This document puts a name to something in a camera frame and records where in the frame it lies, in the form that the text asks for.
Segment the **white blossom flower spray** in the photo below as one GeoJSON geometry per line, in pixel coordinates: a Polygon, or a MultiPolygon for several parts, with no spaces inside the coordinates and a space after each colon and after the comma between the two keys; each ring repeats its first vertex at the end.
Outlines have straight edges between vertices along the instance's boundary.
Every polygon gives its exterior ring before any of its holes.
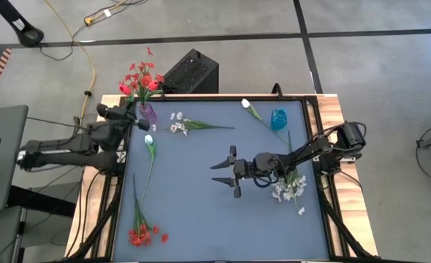
{"type": "Polygon", "coordinates": [[[271,196],[279,202],[293,201],[297,214],[302,216],[305,208],[298,205],[297,198],[304,194],[306,185],[306,177],[304,175],[300,176],[296,168],[289,169],[284,178],[274,184],[271,196]]]}
{"type": "Polygon", "coordinates": [[[218,126],[204,121],[198,121],[187,118],[183,112],[172,113],[170,117],[171,121],[174,121],[169,127],[172,133],[182,133],[186,137],[191,130],[203,130],[203,129],[232,129],[229,126],[218,126]]]}

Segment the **grey cabinet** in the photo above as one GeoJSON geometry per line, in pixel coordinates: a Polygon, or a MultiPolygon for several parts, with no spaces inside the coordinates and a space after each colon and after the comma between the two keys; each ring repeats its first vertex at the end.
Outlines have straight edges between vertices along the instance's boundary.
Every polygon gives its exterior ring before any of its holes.
{"type": "Polygon", "coordinates": [[[21,207],[0,210],[0,263],[22,263],[24,248],[21,247],[24,228],[21,207]]]}

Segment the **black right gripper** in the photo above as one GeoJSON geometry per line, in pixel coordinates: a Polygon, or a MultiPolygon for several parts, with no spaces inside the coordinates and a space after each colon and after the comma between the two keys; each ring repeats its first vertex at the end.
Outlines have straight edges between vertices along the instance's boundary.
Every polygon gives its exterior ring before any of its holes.
{"type": "Polygon", "coordinates": [[[229,187],[232,187],[234,190],[234,197],[241,197],[241,187],[239,184],[240,179],[249,178],[251,176],[250,167],[251,164],[245,159],[237,159],[237,149],[234,145],[231,145],[229,148],[229,156],[225,161],[222,161],[220,164],[216,164],[211,167],[211,169],[222,169],[232,166],[233,176],[232,178],[212,178],[212,180],[224,183],[229,187]]]}

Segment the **black perforated computer tower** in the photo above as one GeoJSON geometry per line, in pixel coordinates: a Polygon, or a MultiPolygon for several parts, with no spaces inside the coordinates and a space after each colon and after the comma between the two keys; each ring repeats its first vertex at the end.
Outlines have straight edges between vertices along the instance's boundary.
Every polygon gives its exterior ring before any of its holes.
{"type": "Polygon", "coordinates": [[[164,94],[217,94],[219,63],[191,49],[164,76],[164,94]]]}

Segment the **black table frame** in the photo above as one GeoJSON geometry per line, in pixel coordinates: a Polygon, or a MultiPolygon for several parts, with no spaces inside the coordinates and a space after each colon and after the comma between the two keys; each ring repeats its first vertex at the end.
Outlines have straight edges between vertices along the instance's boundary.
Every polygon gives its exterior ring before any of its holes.
{"type": "MultiPolygon", "coordinates": [[[[345,121],[336,94],[287,94],[280,98],[276,94],[172,94],[162,99],[163,102],[195,101],[217,102],[236,101],[246,98],[250,102],[255,100],[275,102],[298,99],[307,104],[304,110],[306,124],[314,132],[331,128],[345,121]]],[[[361,246],[373,255],[378,253],[373,231],[371,229],[365,198],[358,186],[354,186],[353,180],[359,178],[355,164],[343,162],[341,168],[351,177],[345,174],[335,177],[331,184],[332,189],[327,191],[327,199],[333,203],[333,207],[348,227],[351,234],[361,246]]],[[[105,214],[105,207],[112,202],[112,195],[118,192],[114,185],[118,180],[102,177],[94,180],[97,169],[85,167],[83,180],[80,187],[80,195],[77,198],[75,214],[72,221],[66,252],[62,263],[93,263],[108,262],[112,249],[112,228],[118,219],[118,214],[113,213],[105,221],[99,231],[99,235],[92,241],[91,247],[83,254],[83,258],[75,258],[82,244],[81,234],[91,235],[92,230],[99,224],[99,218],[105,214]]]]}

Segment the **red tulip green stem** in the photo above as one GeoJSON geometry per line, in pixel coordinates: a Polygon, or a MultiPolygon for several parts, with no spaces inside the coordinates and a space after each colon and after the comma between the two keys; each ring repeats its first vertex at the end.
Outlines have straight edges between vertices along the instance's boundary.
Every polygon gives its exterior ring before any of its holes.
{"type": "Polygon", "coordinates": [[[150,83],[148,83],[148,85],[146,87],[144,87],[142,89],[142,98],[141,98],[141,104],[145,104],[147,102],[147,100],[149,100],[149,98],[151,98],[152,96],[158,95],[158,94],[162,94],[163,91],[160,88],[160,82],[154,80],[151,81],[150,83]]]}
{"type": "Polygon", "coordinates": [[[120,84],[119,85],[120,92],[126,96],[125,102],[136,102],[137,100],[141,100],[140,96],[140,87],[137,83],[133,82],[129,85],[120,84]]]}

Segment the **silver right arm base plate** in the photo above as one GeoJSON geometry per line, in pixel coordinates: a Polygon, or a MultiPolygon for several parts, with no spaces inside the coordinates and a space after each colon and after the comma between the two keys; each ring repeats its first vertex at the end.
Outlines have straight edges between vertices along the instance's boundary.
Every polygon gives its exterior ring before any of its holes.
{"type": "Polygon", "coordinates": [[[354,154],[344,153],[340,151],[319,154],[313,158],[313,161],[317,161],[322,164],[329,164],[335,162],[345,162],[348,164],[353,164],[356,160],[357,157],[354,154]]]}

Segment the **purple ribbed glass vase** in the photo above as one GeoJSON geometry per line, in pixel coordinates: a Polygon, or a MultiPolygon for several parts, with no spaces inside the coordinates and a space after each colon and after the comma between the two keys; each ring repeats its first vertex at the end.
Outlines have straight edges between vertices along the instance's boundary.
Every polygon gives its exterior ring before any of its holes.
{"type": "Polygon", "coordinates": [[[149,123],[156,123],[156,112],[154,111],[152,105],[148,102],[144,104],[139,104],[140,115],[147,120],[149,123]]]}

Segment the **teal glass vase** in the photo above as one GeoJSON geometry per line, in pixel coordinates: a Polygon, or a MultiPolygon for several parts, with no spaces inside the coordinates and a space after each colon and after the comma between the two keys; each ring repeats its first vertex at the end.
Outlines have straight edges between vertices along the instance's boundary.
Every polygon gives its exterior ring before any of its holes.
{"type": "Polygon", "coordinates": [[[287,123],[287,111],[284,108],[279,108],[271,112],[270,127],[273,131],[283,129],[287,123]]]}

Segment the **red small-blossom flower spray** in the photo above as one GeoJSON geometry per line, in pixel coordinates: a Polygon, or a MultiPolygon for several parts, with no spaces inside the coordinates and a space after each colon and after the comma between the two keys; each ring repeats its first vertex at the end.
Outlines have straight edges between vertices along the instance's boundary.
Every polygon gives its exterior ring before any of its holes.
{"type": "Polygon", "coordinates": [[[153,237],[159,237],[161,243],[167,243],[169,234],[148,222],[141,208],[141,202],[137,198],[136,176],[132,175],[133,197],[134,197],[134,223],[129,230],[129,243],[136,247],[149,246],[153,237]]]}
{"type": "Polygon", "coordinates": [[[160,87],[164,83],[164,76],[158,73],[155,73],[153,75],[153,70],[155,68],[155,64],[152,61],[149,61],[149,58],[153,57],[152,50],[147,47],[147,60],[141,61],[138,64],[132,63],[129,67],[129,73],[127,73],[122,79],[122,81],[119,82],[120,84],[131,84],[133,82],[137,83],[140,87],[140,96],[142,98],[142,89],[148,85],[151,81],[158,81],[160,82],[160,87]]]}

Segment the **grey desk top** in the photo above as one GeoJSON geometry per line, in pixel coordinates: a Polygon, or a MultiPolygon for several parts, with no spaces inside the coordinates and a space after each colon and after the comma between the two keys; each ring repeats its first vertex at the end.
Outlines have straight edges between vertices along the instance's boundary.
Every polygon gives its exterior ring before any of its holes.
{"type": "Polygon", "coordinates": [[[0,108],[0,210],[7,205],[28,107],[0,108]]]}

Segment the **black desk leg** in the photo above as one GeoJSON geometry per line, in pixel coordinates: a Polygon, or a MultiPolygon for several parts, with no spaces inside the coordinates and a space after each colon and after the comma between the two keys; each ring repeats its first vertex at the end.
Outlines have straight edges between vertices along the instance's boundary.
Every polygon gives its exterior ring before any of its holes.
{"type": "Polygon", "coordinates": [[[59,199],[26,188],[11,186],[7,207],[16,206],[70,218],[74,216],[76,208],[76,204],[66,201],[66,197],[59,199]]]}

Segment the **white tulip green stem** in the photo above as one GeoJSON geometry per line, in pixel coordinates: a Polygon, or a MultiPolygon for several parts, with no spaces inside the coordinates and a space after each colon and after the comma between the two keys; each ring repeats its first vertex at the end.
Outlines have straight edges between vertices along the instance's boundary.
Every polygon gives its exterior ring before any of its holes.
{"type": "Polygon", "coordinates": [[[283,142],[285,145],[288,145],[287,141],[285,141],[280,135],[278,135],[275,131],[273,131],[262,119],[260,114],[257,112],[256,108],[247,100],[242,99],[241,105],[243,108],[249,112],[256,120],[258,120],[261,124],[263,124],[271,133],[273,133],[281,142],[283,142]]]}
{"type": "Polygon", "coordinates": [[[153,165],[154,165],[154,161],[156,158],[156,141],[153,139],[153,137],[150,134],[146,134],[145,135],[145,144],[148,148],[149,154],[150,154],[150,165],[149,165],[149,170],[148,170],[148,175],[145,181],[145,186],[141,195],[141,199],[139,202],[139,206],[142,205],[147,189],[148,189],[148,185],[150,182],[150,177],[152,175],[152,171],[153,171],[153,165]]]}

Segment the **black stand base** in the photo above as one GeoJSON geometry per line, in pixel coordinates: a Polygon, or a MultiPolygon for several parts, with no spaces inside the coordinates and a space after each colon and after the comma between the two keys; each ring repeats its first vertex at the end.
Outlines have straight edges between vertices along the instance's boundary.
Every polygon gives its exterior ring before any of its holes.
{"type": "Polygon", "coordinates": [[[22,46],[36,47],[43,40],[44,33],[31,25],[9,0],[0,0],[0,15],[11,26],[22,46]]]}

